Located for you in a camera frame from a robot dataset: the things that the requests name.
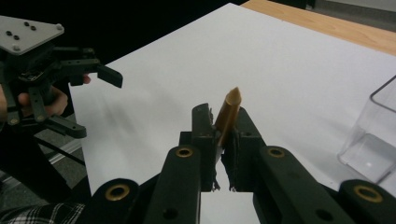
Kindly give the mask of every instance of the white table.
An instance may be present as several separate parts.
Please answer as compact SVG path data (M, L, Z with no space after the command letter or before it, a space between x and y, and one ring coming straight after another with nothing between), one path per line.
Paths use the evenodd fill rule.
M369 94L396 74L396 57L229 4L108 66L123 74L122 89L93 74L71 88L92 192L158 174L191 130L192 108L209 103L216 118L234 87L268 145L338 189L356 175L336 154ZM252 195L229 192L217 169L222 189L202 194L201 223L259 223Z

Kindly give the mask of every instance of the person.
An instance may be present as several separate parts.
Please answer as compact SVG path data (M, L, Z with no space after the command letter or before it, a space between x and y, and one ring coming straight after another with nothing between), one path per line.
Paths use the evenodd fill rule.
M84 84L91 82L88 74ZM68 96L51 86L54 101L46 105L49 116L62 115L68 104ZM18 95L18 103L25 117L33 114L29 94ZM0 85L0 170L12 175L49 204L12 208L0 212L0 224L11 223L74 223L84 204L65 203L71 189L63 177L45 157L41 148L29 132L14 133L7 125L7 99Z

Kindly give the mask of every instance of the white mounting plate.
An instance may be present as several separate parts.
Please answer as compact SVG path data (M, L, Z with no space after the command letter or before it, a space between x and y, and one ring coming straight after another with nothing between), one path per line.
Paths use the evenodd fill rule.
M14 55L22 55L63 33L61 24L0 16L0 49Z

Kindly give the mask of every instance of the wooden surface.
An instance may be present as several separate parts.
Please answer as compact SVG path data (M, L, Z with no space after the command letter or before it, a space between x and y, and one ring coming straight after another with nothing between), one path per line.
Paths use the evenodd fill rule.
M264 0L241 5L323 34L396 55L396 33Z

